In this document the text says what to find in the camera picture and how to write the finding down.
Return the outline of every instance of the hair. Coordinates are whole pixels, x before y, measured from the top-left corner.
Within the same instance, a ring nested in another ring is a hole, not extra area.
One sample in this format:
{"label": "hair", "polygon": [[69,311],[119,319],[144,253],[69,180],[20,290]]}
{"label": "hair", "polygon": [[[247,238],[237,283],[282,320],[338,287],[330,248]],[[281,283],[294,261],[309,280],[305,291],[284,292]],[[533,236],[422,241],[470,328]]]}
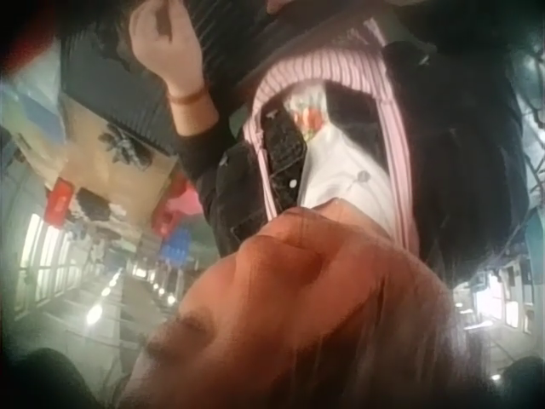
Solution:
{"label": "hair", "polygon": [[[225,407],[494,406],[483,343],[441,300],[415,304],[402,290],[383,287],[337,331],[299,351],[266,394]],[[412,291],[422,288],[415,283]]]}

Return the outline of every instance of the blue sign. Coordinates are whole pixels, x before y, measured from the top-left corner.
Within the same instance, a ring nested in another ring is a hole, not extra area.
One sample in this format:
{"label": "blue sign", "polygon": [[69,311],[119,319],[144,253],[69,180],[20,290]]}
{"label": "blue sign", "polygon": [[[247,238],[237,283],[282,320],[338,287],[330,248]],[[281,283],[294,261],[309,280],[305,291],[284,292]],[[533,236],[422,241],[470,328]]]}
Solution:
{"label": "blue sign", "polygon": [[186,228],[177,228],[161,246],[161,258],[170,262],[173,267],[182,266],[189,255],[191,234]]}

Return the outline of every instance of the light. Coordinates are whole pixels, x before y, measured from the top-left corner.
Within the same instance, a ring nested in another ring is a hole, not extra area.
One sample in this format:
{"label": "light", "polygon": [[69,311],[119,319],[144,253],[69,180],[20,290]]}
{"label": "light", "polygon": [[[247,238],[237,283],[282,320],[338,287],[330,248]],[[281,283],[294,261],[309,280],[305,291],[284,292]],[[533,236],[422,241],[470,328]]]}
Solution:
{"label": "light", "polygon": [[141,269],[141,268],[137,268],[137,269],[135,270],[134,275],[135,275],[136,277],[140,278],[140,279],[143,279],[143,278],[146,277],[146,270],[143,270],[143,269]]}
{"label": "light", "polygon": [[481,322],[480,324],[466,326],[464,328],[464,330],[466,330],[466,331],[478,330],[479,328],[487,328],[487,327],[493,326],[493,325],[494,325],[494,323],[492,321],[486,320],[486,321]]}
{"label": "light", "polygon": [[102,306],[95,304],[87,313],[87,325],[94,325],[102,316]]}
{"label": "light", "polygon": [[505,322],[513,328],[519,328],[519,303],[510,301],[505,303]]}

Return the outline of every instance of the fluorescent light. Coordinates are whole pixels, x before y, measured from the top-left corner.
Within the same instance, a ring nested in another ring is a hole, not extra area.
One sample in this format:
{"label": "fluorescent light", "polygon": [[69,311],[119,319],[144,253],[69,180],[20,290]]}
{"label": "fluorescent light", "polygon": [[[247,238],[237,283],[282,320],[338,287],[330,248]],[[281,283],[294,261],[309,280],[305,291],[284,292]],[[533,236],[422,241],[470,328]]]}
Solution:
{"label": "fluorescent light", "polygon": [[480,324],[466,326],[464,328],[464,330],[466,330],[466,331],[478,330],[479,328],[486,328],[486,327],[493,326],[493,325],[494,325],[494,323],[492,321],[486,320],[486,321],[481,322]]}
{"label": "fluorescent light", "polygon": [[87,325],[94,325],[102,316],[102,306],[95,304],[87,313]]}
{"label": "fluorescent light", "polygon": [[141,279],[145,278],[146,277],[146,270],[143,270],[141,268],[137,268],[134,272],[134,275],[136,277],[139,277]]}

